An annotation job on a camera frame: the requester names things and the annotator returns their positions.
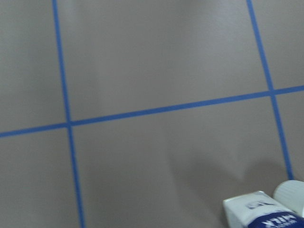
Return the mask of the milk carton green cap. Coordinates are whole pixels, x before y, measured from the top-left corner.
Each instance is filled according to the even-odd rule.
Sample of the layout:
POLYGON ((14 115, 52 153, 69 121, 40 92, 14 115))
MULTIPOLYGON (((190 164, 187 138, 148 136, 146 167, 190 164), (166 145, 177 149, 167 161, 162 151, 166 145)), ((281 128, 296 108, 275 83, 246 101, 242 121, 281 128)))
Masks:
POLYGON ((302 228, 304 218, 263 191, 223 200, 230 228, 302 228))

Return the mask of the white mug grey inside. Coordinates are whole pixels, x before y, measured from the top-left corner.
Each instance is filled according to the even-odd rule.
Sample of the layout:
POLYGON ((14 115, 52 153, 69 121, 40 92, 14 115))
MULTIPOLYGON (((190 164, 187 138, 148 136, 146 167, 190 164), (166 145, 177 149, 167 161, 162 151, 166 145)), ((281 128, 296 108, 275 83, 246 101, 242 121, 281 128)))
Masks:
POLYGON ((279 184, 273 194, 276 201, 304 217, 304 182, 287 180, 279 184))

